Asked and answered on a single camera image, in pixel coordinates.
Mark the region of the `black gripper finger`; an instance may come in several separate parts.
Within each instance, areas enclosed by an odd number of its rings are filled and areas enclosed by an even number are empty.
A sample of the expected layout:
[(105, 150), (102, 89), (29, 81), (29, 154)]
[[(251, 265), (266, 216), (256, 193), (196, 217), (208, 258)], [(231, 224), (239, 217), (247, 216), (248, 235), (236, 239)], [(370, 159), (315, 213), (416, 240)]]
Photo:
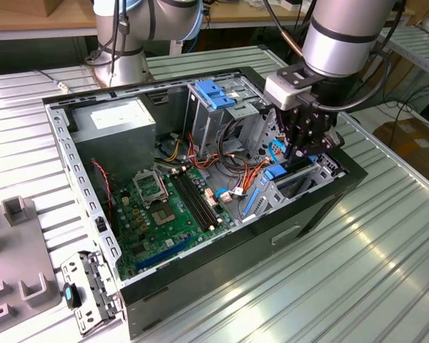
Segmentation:
[(314, 156), (342, 146), (345, 141), (335, 130), (335, 122), (305, 121), (303, 155)]
[(300, 109), (284, 111), (277, 110), (280, 129), (285, 133), (287, 138), (287, 148), (285, 152), (285, 166), (292, 165), (295, 159), (295, 153), (300, 146), (300, 131), (303, 124), (303, 113)]

